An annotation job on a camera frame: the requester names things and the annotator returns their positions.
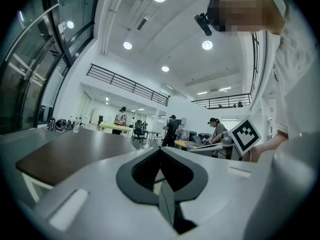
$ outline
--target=bottle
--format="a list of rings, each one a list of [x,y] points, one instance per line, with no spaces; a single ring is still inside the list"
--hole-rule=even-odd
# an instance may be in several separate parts
[[[80,129],[80,120],[77,117],[74,121],[73,132],[77,134],[79,132],[79,129]]]

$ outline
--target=white table leg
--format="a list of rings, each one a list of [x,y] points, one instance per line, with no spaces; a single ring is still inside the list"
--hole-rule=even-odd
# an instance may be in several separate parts
[[[32,198],[34,199],[34,201],[37,203],[39,201],[39,195],[35,189],[35,186],[34,184],[42,187],[42,188],[45,188],[45,189],[48,189],[48,190],[51,190],[53,189],[54,187],[53,186],[50,186],[50,185],[47,185],[47,184],[44,184],[42,183],[41,181],[38,181],[34,178],[31,178],[30,176],[22,173],[22,177],[25,181],[25,184],[26,184],[26,187],[28,188],[28,190],[30,191],[30,194],[32,196]]]

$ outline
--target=ceiling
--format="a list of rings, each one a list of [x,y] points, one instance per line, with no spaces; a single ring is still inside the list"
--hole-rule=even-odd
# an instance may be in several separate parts
[[[148,70],[166,79],[174,76],[195,99],[241,94],[244,59],[240,39],[212,31],[205,36],[194,20],[195,14],[206,12],[209,0],[122,0],[111,28],[107,50],[132,63],[148,61]],[[147,18],[141,30],[137,27]],[[213,48],[204,50],[205,40]],[[123,47],[132,44],[131,50]],[[161,67],[168,66],[169,72]],[[231,92],[210,93],[212,89],[231,87]]]
[[[135,110],[138,114],[145,115],[145,116],[154,116],[156,113],[156,109],[144,104],[141,104],[139,102],[135,102],[133,100],[130,100],[128,98],[116,95],[114,93],[101,90],[89,85],[85,86],[86,89],[89,89],[90,93],[93,95],[93,98],[95,101],[106,103],[106,97],[109,98],[108,105],[106,106],[114,106],[117,108],[126,107],[127,111]],[[159,115],[166,115],[166,112],[160,111]]]

